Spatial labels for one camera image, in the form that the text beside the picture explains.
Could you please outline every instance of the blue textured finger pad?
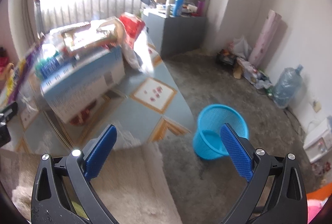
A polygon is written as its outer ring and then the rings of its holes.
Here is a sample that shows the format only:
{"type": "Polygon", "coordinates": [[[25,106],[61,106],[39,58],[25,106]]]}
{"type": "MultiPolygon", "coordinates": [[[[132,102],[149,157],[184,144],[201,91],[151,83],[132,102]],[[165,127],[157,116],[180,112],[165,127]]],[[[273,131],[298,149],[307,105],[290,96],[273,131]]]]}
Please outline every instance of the blue textured finger pad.
{"type": "Polygon", "coordinates": [[[115,126],[111,126],[85,160],[84,177],[87,181],[98,176],[116,141],[117,129],[115,126]]]}
{"type": "Polygon", "coordinates": [[[220,138],[237,172],[249,182],[253,176],[251,158],[226,124],[220,129],[220,138]]]}

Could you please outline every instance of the metal screw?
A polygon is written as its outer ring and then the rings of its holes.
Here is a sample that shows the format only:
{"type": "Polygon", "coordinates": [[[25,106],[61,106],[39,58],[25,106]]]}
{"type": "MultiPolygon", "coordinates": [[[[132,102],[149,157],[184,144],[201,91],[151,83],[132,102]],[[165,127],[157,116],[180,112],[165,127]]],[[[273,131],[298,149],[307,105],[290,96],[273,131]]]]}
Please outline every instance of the metal screw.
{"type": "Polygon", "coordinates": [[[294,159],[295,159],[295,155],[292,154],[292,153],[289,153],[289,154],[288,154],[288,158],[294,160],[294,159]]]}
{"type": "Polygon", "coordinates": [[[259,149],[256,150],[256,154],[258,154],[260,156],[263,156],[263,155],[265,155],[265,151],[263,149],[259,148],[259,149]]]}
{"type": "Polygon", "coordinates": [[[43,155],[41,159],[42,159],[42,160],[47,160],[47,159],[49,159],[49,154],[45,154],[45,155],[43,155]]]}
{"type": "Polygon", "coordinates": [[[73,152],[71,152],[71,154],[72,154],[74,157],[78,157],[78,156],[81,154],[81,150],[79,150],[79,149],[75,149],[73,152]]]}

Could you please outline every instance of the gray floor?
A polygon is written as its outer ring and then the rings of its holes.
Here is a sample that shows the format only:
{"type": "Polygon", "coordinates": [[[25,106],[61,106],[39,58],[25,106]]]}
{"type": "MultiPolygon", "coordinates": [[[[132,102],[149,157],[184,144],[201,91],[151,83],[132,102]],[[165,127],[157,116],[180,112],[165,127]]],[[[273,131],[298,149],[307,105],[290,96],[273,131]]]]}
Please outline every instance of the gray floor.
{"type": "MultiPolygon", "coordinates": [[[[208,56],[179,55],[165,63],[195,118],[209,104],[233,107],[246,120],[255,148],[281,157],[294,153],[300,162],[306,191],[319,186],[320,178],[314,176],[289,118],[265,95],[258,94],[247,80],[236,80],[231,70],[216,65],[214,58],[208,56]]],[[[292,124],[297,128],[297,121],[292,120],[292,124]]],[[[192,137],[193,134],[168,135],[160,141],[167,182],[183,224],[218,223],[246,182],[229,158],[198,159],[192,149],[192,137]]],[[[263,192],[265,199],[271,182],[263,192]]]]}

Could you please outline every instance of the red plastic bag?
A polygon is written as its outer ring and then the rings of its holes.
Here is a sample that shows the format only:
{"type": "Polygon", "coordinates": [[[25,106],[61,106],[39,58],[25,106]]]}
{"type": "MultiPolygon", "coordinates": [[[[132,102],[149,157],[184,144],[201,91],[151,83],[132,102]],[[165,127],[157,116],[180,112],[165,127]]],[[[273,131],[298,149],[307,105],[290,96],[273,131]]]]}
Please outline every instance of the red plastic bag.
{"type": "Polygon", "coordinates": [[[123,23],[127,32],[126,43],[130,46],[131,49],[133,49],[134,42],[137,40],[138,36],[145,27],[145,23],[135,15],[127,12],[121,14],[119,20],[123,23]]]}

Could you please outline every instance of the blue plastic basket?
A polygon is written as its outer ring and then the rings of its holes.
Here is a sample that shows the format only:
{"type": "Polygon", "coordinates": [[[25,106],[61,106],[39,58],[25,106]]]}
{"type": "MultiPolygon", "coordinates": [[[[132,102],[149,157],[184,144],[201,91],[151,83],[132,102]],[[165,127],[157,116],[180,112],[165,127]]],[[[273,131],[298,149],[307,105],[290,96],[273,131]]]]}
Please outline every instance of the blue plastic basket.
{"type": "Polygon", "coordinates": [[[229,123],[240,137],[249,139],[247,124],[237,111],[221,104],[209,105],[198,116],[193,139],[193,148],[199,157],[210,160],[229,156],[220,138],[220,129],[225,123],[229,123]]]}

